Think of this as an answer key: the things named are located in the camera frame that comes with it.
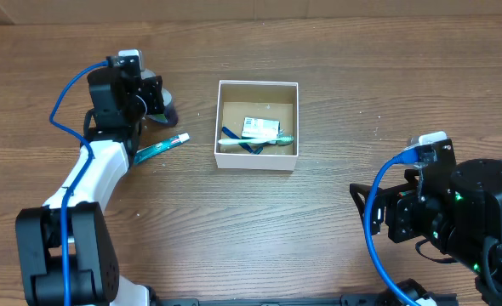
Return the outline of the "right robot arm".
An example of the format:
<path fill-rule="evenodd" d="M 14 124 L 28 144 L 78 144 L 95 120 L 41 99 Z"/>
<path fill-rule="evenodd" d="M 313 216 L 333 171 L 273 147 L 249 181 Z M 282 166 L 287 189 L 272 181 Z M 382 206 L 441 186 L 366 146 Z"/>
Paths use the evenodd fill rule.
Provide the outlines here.
<path fill-rule="evenodd" d="M 377 305 L 448 305 L 414 280 L 396 283 L 380 262 L 373 237 L 381 226 L 395 243 L 419 239 L 441 264 L 463 264 L 488 305 L 502 305 L 502 160 L 458 163 L 443 132 L 412 139 L 387 161 L 371 185 L 351 184 L 368 254 L 387 286 Z"/>

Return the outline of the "clear pump soap bottle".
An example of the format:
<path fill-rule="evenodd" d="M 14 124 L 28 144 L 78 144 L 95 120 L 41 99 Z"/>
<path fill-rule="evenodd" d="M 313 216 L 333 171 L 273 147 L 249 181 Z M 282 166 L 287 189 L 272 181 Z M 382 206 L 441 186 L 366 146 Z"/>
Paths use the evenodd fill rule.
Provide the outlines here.
<path fill-rule="evenodd" d="M 173 95 L 164 88 L 163 79 L 150 70 L 141 72 L 141 98 L 147 105 L 146 116 L 164 127 L 171 128 L 178 123 Z"/>

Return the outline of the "teal toothpaste tube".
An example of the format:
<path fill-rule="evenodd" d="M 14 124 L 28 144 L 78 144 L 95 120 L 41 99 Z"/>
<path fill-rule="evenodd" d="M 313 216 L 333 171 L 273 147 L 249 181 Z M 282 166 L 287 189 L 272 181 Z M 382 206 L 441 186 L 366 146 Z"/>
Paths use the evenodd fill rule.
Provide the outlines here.
<path fill-rule="evenodd" d="M 160 155 L 161 153 L 171 150 L 179 145 L 184 144 L 186 141 L 190 139 L 190 135 L 188 133 L 182 133 L 176 136 L 173 136 L 170 139 L 165 139 L 159 143 L 152 144 L 148 147 L 145 147 L 136 152 L 134 158 L 134 165 L 141 164 L 154 156 Z"/>

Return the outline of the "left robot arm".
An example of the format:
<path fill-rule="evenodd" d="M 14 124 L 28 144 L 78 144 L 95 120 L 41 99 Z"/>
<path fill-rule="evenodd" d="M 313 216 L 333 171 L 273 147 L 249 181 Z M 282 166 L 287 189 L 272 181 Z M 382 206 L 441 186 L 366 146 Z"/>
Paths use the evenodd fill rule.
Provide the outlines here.
<path fill-rule="evenodd" d="M 146 285 L 121 275 L 104 211 L 119 180 L 135 164 L 144 117 L 177 123 L 163 80 L 128 50 L 82 72 L 93 102 L 74 168 L 40 207 L 15 220 L 20 271 L 30 305 L 155 305 Z"/>

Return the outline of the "blue disposable razor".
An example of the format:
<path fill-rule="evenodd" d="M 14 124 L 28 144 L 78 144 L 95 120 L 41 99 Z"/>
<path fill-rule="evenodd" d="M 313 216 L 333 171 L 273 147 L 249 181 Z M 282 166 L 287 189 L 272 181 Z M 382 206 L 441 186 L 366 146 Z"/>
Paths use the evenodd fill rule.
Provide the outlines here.
<path fill-rule="evenodd" d="M 227 127 L 222 127 L 221 129 L 222 133 L 224 135 L 226 135 L 227 137 L 229 137 L 230 139 L 240 139 L 239 136 L 237 136 L 235 133 L 233 133 L 229 128 Z M 262 146 L 259 146 L 257 148 L 253 148 L 251 145 L 249 144 L 240 144 L 240 146 L 245 149 L 247 152 L 251 153 L 251 154 L 254 154 L 254 155 L 258 155 L 260 154 L 262 151 L 263 151 L 263 147 Z"/>

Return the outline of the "green white soap packet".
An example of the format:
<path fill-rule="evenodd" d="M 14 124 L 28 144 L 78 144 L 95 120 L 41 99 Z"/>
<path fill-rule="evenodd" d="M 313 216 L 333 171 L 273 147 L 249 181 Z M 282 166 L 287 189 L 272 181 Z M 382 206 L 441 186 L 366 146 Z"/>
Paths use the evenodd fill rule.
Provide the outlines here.
<path fill-rule="evenodd" d="M 242 126 L 244 139 L 275 138 L 280 133 L 281 124 L 276 120 L 245 117 Z"/>

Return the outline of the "green white toothbrush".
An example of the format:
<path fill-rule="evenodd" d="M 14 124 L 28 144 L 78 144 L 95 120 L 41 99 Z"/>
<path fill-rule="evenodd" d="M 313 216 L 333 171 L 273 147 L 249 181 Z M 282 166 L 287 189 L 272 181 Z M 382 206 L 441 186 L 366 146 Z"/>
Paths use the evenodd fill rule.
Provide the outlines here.
<path fill-rule="evenodd" d="M 294 141 L 293 136 L 280 136 L 276 138 L 253 138 L 253 139 L 220 139 L 219 145 L 290 145 Z"/>

